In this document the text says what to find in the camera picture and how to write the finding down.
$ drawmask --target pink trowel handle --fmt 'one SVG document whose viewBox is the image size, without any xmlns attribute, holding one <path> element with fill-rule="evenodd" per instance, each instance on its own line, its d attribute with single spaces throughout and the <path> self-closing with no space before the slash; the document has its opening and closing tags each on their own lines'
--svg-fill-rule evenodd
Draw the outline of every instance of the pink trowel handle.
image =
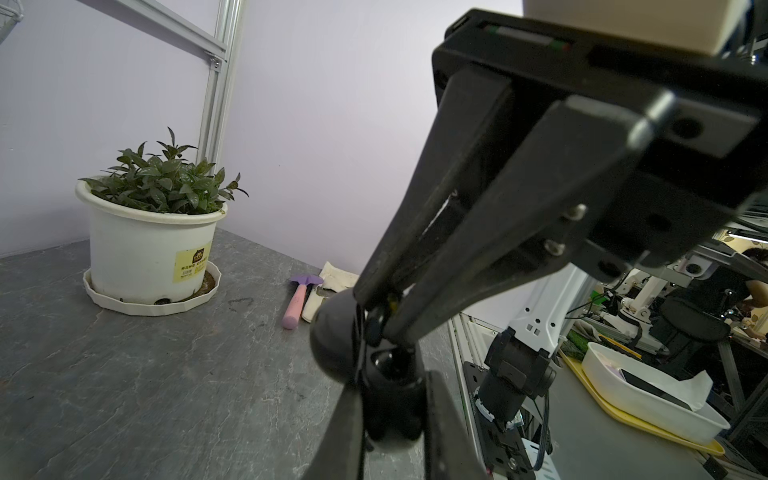
<svg viewBox="0 0 768 480">
<path fill-rule="evenodd" d="M 283 315 L 283 328 L 293 330 L 299 326 L 299 316 L 301 316 L 301 309 L 304 307 L 304 296 L 306 295 L 306 285 L 299 285 L 296 288 L 296 293 L 293 294 L 293 298 L 286 308 L 286 314 Z"/>
</svg>

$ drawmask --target screw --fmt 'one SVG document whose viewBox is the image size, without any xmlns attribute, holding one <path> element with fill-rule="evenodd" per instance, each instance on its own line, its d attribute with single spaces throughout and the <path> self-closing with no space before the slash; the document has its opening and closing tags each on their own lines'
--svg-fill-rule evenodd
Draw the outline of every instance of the screw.
<svg viewBox="0 0 768 480">
<path fill-rule="evenodd" d="M 553 257 L 559 257 L 565 252 L 565 245 L 554 240 L 544 240 L 544 250 L 547 250 Z"/>
<path fill-rule="evenodd" d="M 587 213 L 587 206 L 584 204 L 579 204 L 563 212 L 563 217 L 569 220 L 573 220 L 574 222 L 578 222 L 579 220 L 584 218 L 584 215 L 586 213 Z"/>
</svg>

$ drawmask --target green leaves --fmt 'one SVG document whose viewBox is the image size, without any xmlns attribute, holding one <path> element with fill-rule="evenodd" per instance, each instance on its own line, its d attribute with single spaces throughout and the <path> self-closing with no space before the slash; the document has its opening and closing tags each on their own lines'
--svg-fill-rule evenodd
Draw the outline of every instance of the green leaves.
<svg viewBox="0 0 768 480">
<path fill-rule="evenodd" d="M 187 194 L 187 200 L 192 204 L 192 208 L 197 208 L 197 205 L 200 203 L 200 195 L 190 192 Z"/>
<path fill-rule="evenodd" d="M 139 170 L 139 173 L 137 175 L 139 177 L 145 177 L 145 176 L 159 177 L 162 174 L 157 169 L 157 167 L 147 167 L 147 168 L 142 168 L 141 170 Z"/>
<path fill-rule="evenodd" d="M 162 155 L 149 154 L 144 159 L 142 143 L 134 152 L 121 150 L 120 165 L 105 170 L 109 175 L 99 178 L 81 178 L 88 182 L 91 193 L 103 200 L 124 207 L 160 213 L 210 214 L 221 210 L 223 199 L 234 200 L 233 192 L 240 190 L 240 174 L 222 188 L 224 169 L 215 174 L 215 164 L 203 159 L 199 164 L 181 158 L 182 152 L 192 145 L 176 145 L 176 135 L 168 128 L 170 143 L 158 141 Z"/>
<path fill-rule="evenodd" d="M 174 189 L 174 181 L 171 180 L 170 178 L 166 178 L 166 177 L 158 178 L 154 182 L 160 185 L 161 187 L 163 187 L 165 190 L 171 191 Z"/>
<path fill-rule="evenodd" d="M 221 185 L 221 182 L 224 181 L 224 168 L 222 167 L 221 170 L 216 172 L 216 176 L 214 177 L 214 180 L 216 181 L 216 185 Z"/>
<path fill-rule="evenodd" d="M 95 178 L 78 178 L 78 180 L 85 180 L 85 183 L 87 183 L 91 188 L 91 192 L 93 192 L 93 190 L 103 190 L 107 188 L 106 185 L 104 185 L 100 180 L 96 180 Z"/>
<path fill-rule="evenodd" d="M 164 174 L 169 174 L 170 172 L 178 170 L 179 165 L 181 165 L 181 160 L 179 159 L 165 161 L 163 162 L 162 171 Z"/>
</svg>

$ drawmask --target yellow label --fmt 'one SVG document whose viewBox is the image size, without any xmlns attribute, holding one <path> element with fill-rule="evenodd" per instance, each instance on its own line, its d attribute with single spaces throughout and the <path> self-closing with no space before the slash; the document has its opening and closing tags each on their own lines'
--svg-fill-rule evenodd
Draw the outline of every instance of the yellow label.
<svg viewBox="0 0 768 480">
<path fill-rule="evenodd" d="M 205 271 L 208 263 L 210 242 L 200 248 L 180 250 L 176 252 L 176 264 L 174 265 L 174 283 L 184 282 L 193 276 Z"/>
</svg>

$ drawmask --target cable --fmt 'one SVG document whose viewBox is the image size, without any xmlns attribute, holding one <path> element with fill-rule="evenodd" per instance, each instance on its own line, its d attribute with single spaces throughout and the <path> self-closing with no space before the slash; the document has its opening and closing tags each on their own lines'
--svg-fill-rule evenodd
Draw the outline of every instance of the cable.
<svg viewBox="0 0 768 480">
<path fill-rule="evenodd" d="M 538 444 L 538 453 L 536 454 L 536 463 L 533 465 L 534 472 L 541 470 L 544 464 L 544 453 L 547 451 L 547 442 L 549 441 L 549 392 L 544 394 L 544 415 L 541 417 L 541 435 Z"/>
<path fill-rule="evenodd" d="M 621 280 L 619 280 L 619 282 L 616 284 L 616 287 L 614 287 L 614 288 L 609 288 L 609 289 L 606 289 L 606 291 L 605 291 L 604 293 L 601 293 L 600 295 L 597 295 L 597 296 L 593 296 L 593 297 L 592 297 L 592 298 L 590 298 L 590 299 L 589 299 L 589 301 L 588 301 L 588 302 L 586 302 L 585 304 L 583 304 L 583 305 L 579 305 L 579 306 L 577 306 L 577 307 L 576 307 L 576 308 L 574 308 L 574 309 L 570 309 L 570 310 L 569 310 L 569 311 L 567 311 L 565 314 L 566 314 L 566 315 L 568 315 L 569 313 L 571 313 L 571 312 L 575 312 L 576 310 L 579 310 L 580 308 L 583 308 L 583 307 L 585 307 L 585 306 L 587 306 L 587 305 L 589 305 L 589 307 L 591 308 L 591 307 L 592 307 L 592 303 L 594 303 L 594 301 L 595 301 L 595 300 L 599 300 L 601 297 L 603 297 L 603 296 L 606 296 L 608 292 L 612 292 L 613 294 L 615 294 L 615 293 L 616 293 L 616 289 L 617 289 L 617 288 L 618 288 L 618 287 L 619 287 L 619 286 L 620 286 L 622 283 L 624 283 L 624 281 L 627 279 L 627 277 L 629 276 L 629 273 L 630 273 L 631 271 L 632 271 L 632 269 L 629 269 L 629 270 L 628 270 L 628 271 L 627 271 L 627 272 L 624 274 L 624 276 L 623 276 L 623 277 L 621 277 Z M 565 318 L 566 318 L 566 319 L 584 318 L 584 316 L 580 316 L 580 317 L 566 316 Z"/>
</svg>

